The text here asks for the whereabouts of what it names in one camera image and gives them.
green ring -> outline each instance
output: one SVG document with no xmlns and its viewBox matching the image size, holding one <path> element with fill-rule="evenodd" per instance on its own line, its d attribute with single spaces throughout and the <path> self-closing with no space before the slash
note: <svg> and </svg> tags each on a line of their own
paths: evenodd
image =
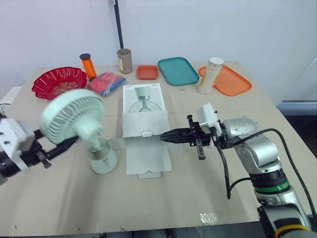
<svg viewBox="0 0 317 238">
<path fill-rule="evenodd" d="M 289 181 L 287 180 L 285 183 L 274 186 L 274 187 L 254 187 L 257 192 L 279 192 L 281 190 L 286 189 L 289 186 Z"/>
</svg>

white box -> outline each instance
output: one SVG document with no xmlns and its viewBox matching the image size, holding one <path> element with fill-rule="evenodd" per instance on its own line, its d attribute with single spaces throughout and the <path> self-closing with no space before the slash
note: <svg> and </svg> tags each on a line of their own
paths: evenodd
<svg viewBox="0 0 317 238">
<path fill-rule="evenodd" d="M 142 102 L 138 103 L 136 111 L 131 107 L 138 102 L 135 88 L 147 88 L 150 93 L 149 101 L 156 104 L 151 109 L 160 108 L 160 111 L 137 112 L 143 109 Z M 127 175 L 138 174 L 140 178 L 155 178 L 160 172 L 171 171 L 167 143 L 159 140 L 159 135 L 169 131 L 169 122 L 162 91 L 159 83 L 124 85 L 123 86 L 123 138 L 109 140 L 114 150 L 122 147 L 127 151 Z"/>
</svg>

desk fan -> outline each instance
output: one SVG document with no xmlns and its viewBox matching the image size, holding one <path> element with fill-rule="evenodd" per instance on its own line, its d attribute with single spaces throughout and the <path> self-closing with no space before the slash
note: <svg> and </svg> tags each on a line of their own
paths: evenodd
<svg viewBox="0 0 317 238">
<path fill-rule="evenodd" d="M 105 174 L 116 166 L 117 157 L 107 142 L 98 138 L 104 113 L 104 105 L 95 93 L 74 89 L 49 103 L 40 119 L 40 131 L 54 144 L 75 136 L 88 142 L 93 171 Z"/>
</svg>

cardboard tube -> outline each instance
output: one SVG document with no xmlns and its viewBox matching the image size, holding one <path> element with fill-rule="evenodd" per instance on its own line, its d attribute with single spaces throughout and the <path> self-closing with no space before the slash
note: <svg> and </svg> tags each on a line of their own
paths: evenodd
<svg viewBox="0 0 317 238">
<path fill-rule="evenodd" d="M 119 68 L 122 73 L 132 72 L 132 56 L 129 49 L 121 49 L 117 51 L 119 59 Z"/>
</svg>

black pole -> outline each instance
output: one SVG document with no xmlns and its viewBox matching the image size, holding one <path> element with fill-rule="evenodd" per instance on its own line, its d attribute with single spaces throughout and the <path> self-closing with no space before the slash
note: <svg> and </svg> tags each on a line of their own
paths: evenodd
<svg viewBox="0 0 317 238">
<path fill-rule="evenodd" d="M 123 40 L 122 40 L 122 32 L 121 32 L 121 23 L 120 23 L 120 14 L 119 14 L 118 0 L 115 0 L 114 13 L 115 13 L 115 20 L 117 22 L 117 29 L 118 29 L 118 35 L 119 35 L 120 48 L 123 49 L 124 47 L 123 47 Z"/>
</svg>

